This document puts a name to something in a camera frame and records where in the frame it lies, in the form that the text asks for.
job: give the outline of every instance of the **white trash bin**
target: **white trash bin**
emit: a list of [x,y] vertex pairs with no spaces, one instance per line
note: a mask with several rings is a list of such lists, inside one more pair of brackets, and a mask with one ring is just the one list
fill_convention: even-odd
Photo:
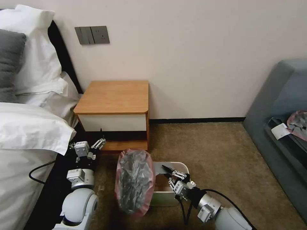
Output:
[[161,165],[165,165],[181,173],[189,173],[188,167],[181,162],[156,162],[153,163],[156,170],[156,183],[150,206],[176,206],[179,202],[174,198],[175,194],[169,186],[168,179],[163,174],[158,174]]

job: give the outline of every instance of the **black cable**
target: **black cable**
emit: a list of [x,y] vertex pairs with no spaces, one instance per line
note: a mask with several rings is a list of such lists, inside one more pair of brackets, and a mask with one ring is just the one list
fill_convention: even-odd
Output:
[[41,181],[41,180],[39,180],[39,179],[36,179],[36,178],[34,178],[34,177],[32,177],[32,173],[33,173],[34,171],[36,171],[37,169],[40,169],[40,168],[43,168],[43,167],[45,167],[45,166],[47,166],[47,165],[53,164],[54,162],[55,162],[55,160],[54,160],[54,161],[51,161],[51,162],[49,162],[49,163],[46,163],[46,164],[44,164],[44,165],[38,166],[37,168],[31,170],[31,172],[29,173],[30,179],[32,179],[32,180],[34,180],[34,181],[36,181],[36,182],[41,183],[41,184],[44,185],[45,182],[44,182],[44,181]]
[[187,225],[186,223],[186,218],[185,218],[185,209],[183,207],[183,203],[182,201],[180,200],[180,197],[179,196],[175,196],[175,199],[178,200],[179,204],[181,205],[181,210],[182,210],[182,215],[183,215],[183,222],[185,223],[185,225]]
[[241,211],[241,209],[228,197],[226,197],[223,193],[220,193],[214,189],[202,189],[202,191],[206,191],[206,192],[214,192],[216,194],[219,194],[220,196],[224,197],[226,200],[228,200],[243,216],[243,218],[248,222],[248,224],[252,227],[252,229],[257,230],[257,228],[247,219],[247,217],[244,215],[244,213]]
[[186,215],[186,224],[189,223],[189,219],[190,219],[190,214],[191,214],[192,207],[193,207],[193,203],[191,202],[191,203],[190,203],[190,206],[189,206],[188,214]]

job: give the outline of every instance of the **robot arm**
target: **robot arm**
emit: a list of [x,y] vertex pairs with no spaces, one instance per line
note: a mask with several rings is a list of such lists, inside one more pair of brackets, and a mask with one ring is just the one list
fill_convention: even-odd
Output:
[[236,206],[229,198],[223,194],[212,190],[204,189],[200,190],[196,187],[193,181],[190,181],[190,175],[175,171],[169,167],[163,165],[163,168],[168,172],[166,177],[169,179],[169,185],[175,193],[175,198],[180,201],[180,197],[185,200],[190,200],[191,205],[198,210],[197,217],[206,223],[210,220],[215,220],[216,230],[252,230],[256,229],[252,224],[246,220],[243,213],[240,213],[235,207],[225,208],[221,206],[221,203],[207,194],[207,191],[216,192],[230,201]]
[[89,148],[86,141],[77,142],[70,147],[77,154],[75,169],[69,170],[66,178],[71,182],[72,193],[68,194],[62,205],[61,223],[53,230],[87,230],[90,220],[98,206],[94,189],[96,155],[106,140],[101,138]]

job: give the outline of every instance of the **plastic bag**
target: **plastic bag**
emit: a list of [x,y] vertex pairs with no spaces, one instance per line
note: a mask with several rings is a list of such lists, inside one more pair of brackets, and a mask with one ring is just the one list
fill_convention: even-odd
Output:
[[287,120],[288,130],[293,135],[307,141],[307,111],[296,111]]
[[155,172],[150,154],[127,149],[117,162],[115,195],[121,210],[135,217],[146,214],[154,193]]

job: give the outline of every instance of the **white bed sheet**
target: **white bed sheet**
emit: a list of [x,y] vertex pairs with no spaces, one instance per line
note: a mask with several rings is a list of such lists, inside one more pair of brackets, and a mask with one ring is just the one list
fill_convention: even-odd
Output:
[[[63,94],[17,95],[19,103],[42,107],[63,118],[71,127],[77,124],[73,108],[80,95],[66,72],[61,77],[68,83]],[[31,180],[29,172],[55,160],[57,153],[42,149],[0,149],[0,229],[22,230],[37,202],[43,185]],[[33,177],[45,181],[53,165],[41,168]]]
[[[0,149],[1,230],[24,228],[43,188],[28,174],[32,169],[55,160],[56,154],[40,149]],[[41,168],[33,172],[33,177],[45,181],[51,169],[52,165]]]

